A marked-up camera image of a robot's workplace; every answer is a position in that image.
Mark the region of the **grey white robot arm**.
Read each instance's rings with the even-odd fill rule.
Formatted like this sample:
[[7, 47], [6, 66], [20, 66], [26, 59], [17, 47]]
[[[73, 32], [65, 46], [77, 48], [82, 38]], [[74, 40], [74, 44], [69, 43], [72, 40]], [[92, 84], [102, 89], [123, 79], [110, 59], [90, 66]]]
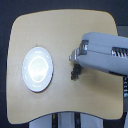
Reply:
[[128, 76], [128, 38], [99, 32], [86, 33], [69, 60], [84, 68]]

